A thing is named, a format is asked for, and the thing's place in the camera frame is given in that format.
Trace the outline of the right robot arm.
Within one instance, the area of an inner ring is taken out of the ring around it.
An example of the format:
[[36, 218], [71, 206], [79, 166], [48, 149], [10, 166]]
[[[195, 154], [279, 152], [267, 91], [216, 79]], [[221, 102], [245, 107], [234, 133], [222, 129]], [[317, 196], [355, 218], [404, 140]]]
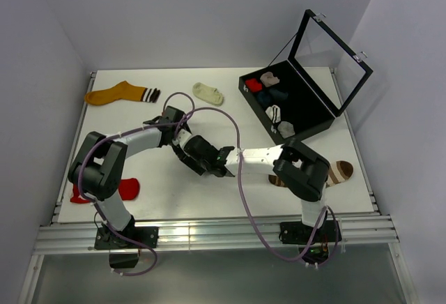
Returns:
[[176, 146], [187, 165], [199, 174], [238, 179], [243, 174], [276, 176], [300, 200], [302, 235], [309, 241], [317, 241], [324, 235], [326, 227], [320, 218], [330, 164], [301, 141], [293, 137], [284, 144], [267, 148], [217, 149], [202, 136], [184, 132], [177, 137]]

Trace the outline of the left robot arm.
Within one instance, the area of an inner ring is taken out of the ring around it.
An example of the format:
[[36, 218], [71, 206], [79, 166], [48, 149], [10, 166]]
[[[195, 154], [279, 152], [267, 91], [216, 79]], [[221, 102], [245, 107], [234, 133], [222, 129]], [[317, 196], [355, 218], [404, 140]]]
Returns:
[[131, 246], [136, 239], [134, 217], [118, 192], [125, 161], [143, 151], [170, 145], [185, 117], [185, 112], [168, 106], [161, 116], [138, 128], [113, 135], [90, 132], [70, 166], [69, 182], [93, 204], [111, 230], [111, 240], [120, 248]]

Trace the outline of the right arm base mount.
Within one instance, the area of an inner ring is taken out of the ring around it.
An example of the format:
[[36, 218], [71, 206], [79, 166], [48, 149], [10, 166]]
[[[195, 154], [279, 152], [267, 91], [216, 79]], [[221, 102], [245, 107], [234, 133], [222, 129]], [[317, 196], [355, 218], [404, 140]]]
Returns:
[[[281, 222], [279, 224], [279, 240], [283, 244], [306, 245], [313, 228], [303, 225], [301, 221]], [[342, 240], [339, 223], [334, 220], [324, 220], [312, 239], [312, 245], [316, 243], [335, 243]]]

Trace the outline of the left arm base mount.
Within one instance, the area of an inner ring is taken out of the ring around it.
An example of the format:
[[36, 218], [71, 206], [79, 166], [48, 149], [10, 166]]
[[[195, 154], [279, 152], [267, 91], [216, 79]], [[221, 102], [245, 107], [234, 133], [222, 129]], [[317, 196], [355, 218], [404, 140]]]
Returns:
[[157, 247], [158, 234], [158, 227], [134, 227], [122, 234], [103, 225], [97, 229], [93, 248], [109, 252], [111, 268], [127, 271], [137, 265], [143, 249]]

